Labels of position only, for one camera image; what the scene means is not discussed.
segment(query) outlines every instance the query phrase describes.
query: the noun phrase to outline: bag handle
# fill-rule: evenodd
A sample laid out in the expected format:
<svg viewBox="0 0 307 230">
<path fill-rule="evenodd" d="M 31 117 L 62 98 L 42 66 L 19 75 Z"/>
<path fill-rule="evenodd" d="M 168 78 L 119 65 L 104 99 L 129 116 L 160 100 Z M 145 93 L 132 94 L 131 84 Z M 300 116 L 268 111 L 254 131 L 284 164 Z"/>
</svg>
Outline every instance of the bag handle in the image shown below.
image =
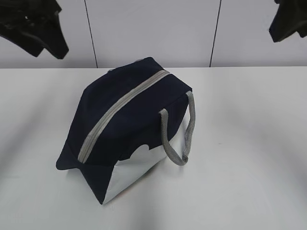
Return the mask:
<svg viewBox="0 0 307 230">
<path fill-rule="evenodd" d="M 184 134 L 184 141 L 186 144 L 186 149 L 183 151 L 182 158 L 176 153 L 173 147 L 170 145 L 168 138 L 167 138 L 167 123 L 168 123 L 168 111 L 163 109 L 160 111 L 161 115 L 161 140 L 163 148 L 170 158 L 170 160 L 175 163 L 176 165 L 183 166 L 188 162 L 188 155 L 191 150 L 192 144 L 192 135 L 195 127 L 195 103 L 194 103 L 194 96 L 191 91 L 186 93 L 189 99 L 189 113 L 190 113 L 190 121 L 187 127 L 187 130 Z"/>
</svg>

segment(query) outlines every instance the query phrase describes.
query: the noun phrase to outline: zipper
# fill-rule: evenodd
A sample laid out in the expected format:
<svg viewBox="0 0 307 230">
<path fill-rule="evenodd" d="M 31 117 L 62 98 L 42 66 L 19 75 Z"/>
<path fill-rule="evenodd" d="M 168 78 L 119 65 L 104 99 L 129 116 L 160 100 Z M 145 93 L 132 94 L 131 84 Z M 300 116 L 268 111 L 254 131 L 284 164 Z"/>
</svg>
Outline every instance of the zipper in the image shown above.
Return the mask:
<svg viewBox="0 0 307 230">
<path fill-rule="evenodd" d="M 149 79 L 142 82 L 140 85 L 132 89 L 130 92 L 122 96 L 117 102 L 115 102 L 111 108 L 100 118 L 94 128 L 90 131 L 84 140 L 81 150 L 78 155 L 78 161 L 81 163 L 86 163 L 86 160 L 91 154 L 95 143 L 97 142 L 99 136 L 104 131 L 107 124 L 110 122 L 112 117 L 128 102 L 130 102 L 134 97 L 139 95 L 141 92 L 147 90 L 149 87 L 156 84 L 159 80 L 169 75 L 170 72 L 166 70 L 161 70 L 156 74 L 152 75 Z"/>
</svg>

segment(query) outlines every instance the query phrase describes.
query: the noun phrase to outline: bag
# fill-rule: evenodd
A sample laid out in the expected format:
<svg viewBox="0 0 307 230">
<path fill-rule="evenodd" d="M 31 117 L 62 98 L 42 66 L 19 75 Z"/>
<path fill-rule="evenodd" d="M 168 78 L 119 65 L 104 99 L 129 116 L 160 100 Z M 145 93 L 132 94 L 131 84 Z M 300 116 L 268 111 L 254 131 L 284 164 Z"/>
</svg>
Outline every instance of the bag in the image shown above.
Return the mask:
<svg viewBox="0 0 307 230">
<path fill-rule="evenodd" d="M 188 105 L 181 158 L 168 140 Z M 105 204 L 166 155 L 186 164 L 194 126 L 192 89 L 148 57 L 109 71 L 84 90 L 56 167 L 80 169 Z"/>
</svg>

